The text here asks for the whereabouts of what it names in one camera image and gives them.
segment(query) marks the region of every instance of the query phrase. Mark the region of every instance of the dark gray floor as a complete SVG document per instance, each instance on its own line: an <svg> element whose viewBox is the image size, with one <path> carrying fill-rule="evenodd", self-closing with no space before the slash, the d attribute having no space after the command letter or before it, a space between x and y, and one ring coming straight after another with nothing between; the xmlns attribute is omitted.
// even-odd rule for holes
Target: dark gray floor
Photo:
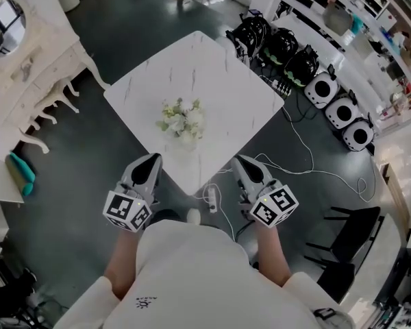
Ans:
<svg viewBox="0 0 411 329"><path fill-rule="evenodd" d="M225 30L219 14L190 0L81 0L68 17L109 83L186 34L201 30L216 38ZM51 110L58 124L44 121L42 129L34 133L48 144L50 153L44 155L33 145L24 145L19 152L36 172L34 193L20 208L2 205L15 254L38 274L41 291L64 305L73 303L101 275L118 232L101 215L106 194L126 165L146 153L89 73L75 84L81 96L69 99L80 114L60 105ZM300 103L303 108L309 106L303 98ZM295 96L286 101L286 108L293 118L299 117ZM321 113L312 121L296 123L295 129L312 149L317 169L337 173L353 187L363 177L369 184L366 197L373 193L369 154L347 151L333 137ZM241 151L249 156L260 152L292 171L310 168L308 152L281 112ZM331 205L350 209L368 205L328 175L288 175L277 170L273 175L288 184L300 201L295 213L279 226L285 255L292 270L307 271L316 278L321 270L303 258L316 253L307 249L305 242L329 245L342 223L326 223L323 215ZM377 180L378 192L371 205L377 204L382 188L379 176ZM227 173L216 176L214 182L221 187L223 209L236 231L245 221L237 209L239 191L234 178ZM204 207L187 198L167 175L158 198L162 208L174 208L182 214L190 207ZM220 213L205 218L228 231ZM240 242L250 254L255 251L250 229Z"/></svg>

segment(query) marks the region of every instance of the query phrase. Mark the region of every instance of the white shirt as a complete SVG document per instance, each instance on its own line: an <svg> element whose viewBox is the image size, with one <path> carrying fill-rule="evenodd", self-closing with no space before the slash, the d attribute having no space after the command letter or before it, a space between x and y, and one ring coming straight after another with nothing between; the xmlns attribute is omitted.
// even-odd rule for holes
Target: white shirt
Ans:
<svg viewBox="0 0 411 329"><path fill-rule="evenodd" d="M241 246L211 227L158 222L143 234L136 261L136 281L121 302L102 277L55 329L319 329L311 310L339 309L304 273L284 288L272 283L249 266Z"/></svg>
<svg viewBox="0 0 411 329"><path fill-rule="evenodd" d="M402 48L405 42L406 37L401 32L394 33L392 40L393 44L398 46L398 48Z"/></svg>

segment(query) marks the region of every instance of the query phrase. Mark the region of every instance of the black chair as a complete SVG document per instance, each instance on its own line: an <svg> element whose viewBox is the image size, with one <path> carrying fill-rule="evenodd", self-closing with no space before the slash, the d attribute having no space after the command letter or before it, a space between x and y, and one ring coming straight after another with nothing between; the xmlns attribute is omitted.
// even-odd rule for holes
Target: black chair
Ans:
<svg viewBox="0 0 411 329"><path fill-rule="evenodd" d="M374 241L371 234L379 218L381 208L347 210L346 208L331 207L331 209L349 215L348 217L324 218L330 221L346 221L332 246L326 247L313 243L306 243L306 245L330 252L340 263L350 263L368 240Z"/></svg>
<svg viewBox="0 0 411 329"><path fill-rule="evenodd" d="M323 268L324 272L316 283L339 304L355 280L355 265L327 261Z"/></svg>

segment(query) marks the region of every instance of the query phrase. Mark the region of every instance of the flower bouquet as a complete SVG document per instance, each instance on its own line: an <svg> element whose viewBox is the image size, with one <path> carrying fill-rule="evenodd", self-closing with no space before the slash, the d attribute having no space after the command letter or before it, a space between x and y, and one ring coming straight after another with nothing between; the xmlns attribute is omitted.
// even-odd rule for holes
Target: flower bouquet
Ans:
<svg viewBox="0 0 411 329"><path fill-rule="evenodd" d="M199 99L193 102L179 98L174 106L163 103L163 120L157 126L185 148L194 149L204 131L204 115Z"/></svg>

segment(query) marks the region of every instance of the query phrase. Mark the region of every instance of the marble tabletop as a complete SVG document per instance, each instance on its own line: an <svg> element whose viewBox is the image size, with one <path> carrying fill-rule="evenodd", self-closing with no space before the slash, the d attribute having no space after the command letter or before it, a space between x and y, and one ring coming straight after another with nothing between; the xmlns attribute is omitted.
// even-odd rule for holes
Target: marble tabletop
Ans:
<svg viewBox="0 0 411 329"><path fill-rule="evenodd" d="M148 152L187 194L195 194L284 105L276 92L202 32L161 50L104 93ZM196 149L180 147L155 124L163 102L199 99L205 131Z"/></svg>

